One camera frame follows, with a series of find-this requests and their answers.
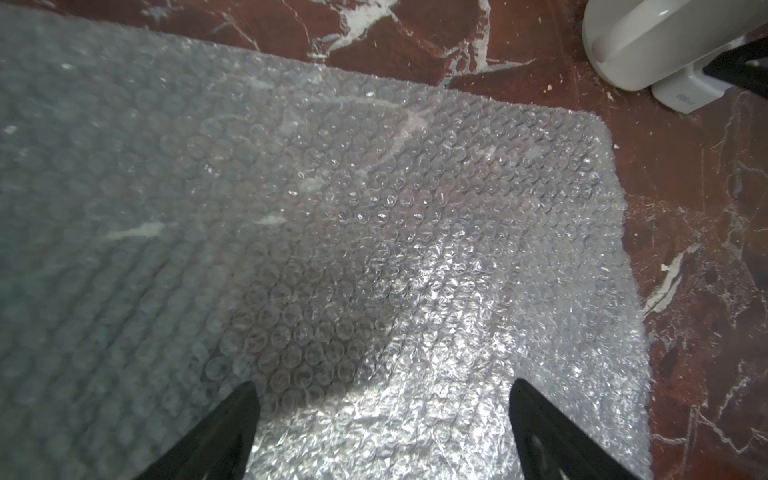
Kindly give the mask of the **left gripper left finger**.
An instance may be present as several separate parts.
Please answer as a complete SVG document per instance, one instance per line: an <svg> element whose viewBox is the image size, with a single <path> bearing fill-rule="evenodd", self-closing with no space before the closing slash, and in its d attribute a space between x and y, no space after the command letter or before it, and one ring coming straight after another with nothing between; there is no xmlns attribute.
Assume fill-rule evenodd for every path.
<svg viewBox="0 0 768 480"><path fill-rule="evenodd" d="M259 418L256 386L244 382L138 477L242 479Z"/></svg>

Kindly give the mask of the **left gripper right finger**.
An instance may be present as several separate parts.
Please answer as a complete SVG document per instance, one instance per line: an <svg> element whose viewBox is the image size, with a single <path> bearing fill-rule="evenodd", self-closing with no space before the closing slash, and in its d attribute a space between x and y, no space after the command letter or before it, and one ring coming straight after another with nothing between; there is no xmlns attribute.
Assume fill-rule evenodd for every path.
<svg viewBox="0 0 768 480"><path fill-rule="evenodd" d="M509 418L526 479L635 477L524 379L511 387Z"/></svg>

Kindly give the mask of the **white mug red inside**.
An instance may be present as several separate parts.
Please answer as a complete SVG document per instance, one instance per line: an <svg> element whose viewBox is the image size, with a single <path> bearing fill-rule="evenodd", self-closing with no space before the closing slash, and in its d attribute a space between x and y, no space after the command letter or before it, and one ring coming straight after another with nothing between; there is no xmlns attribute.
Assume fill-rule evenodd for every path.
<svg viewBox="0 0 768 480"><path fill-rule="evenodd" d="M766 23L763 0L589 0L581 31L597 75L634 92Z"/></svg>

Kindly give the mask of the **small green white box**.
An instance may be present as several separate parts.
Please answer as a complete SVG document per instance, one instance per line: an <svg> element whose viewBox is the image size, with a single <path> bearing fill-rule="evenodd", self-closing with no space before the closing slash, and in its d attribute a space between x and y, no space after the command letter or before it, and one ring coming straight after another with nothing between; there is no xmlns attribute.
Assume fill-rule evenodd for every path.
<svg viewBox="0 0 768 480"><path fill-rule="evenodd" d="M733 85L704 74L688 65L651 86L652 96L662 105L690 114L724 96Z"/></svg>

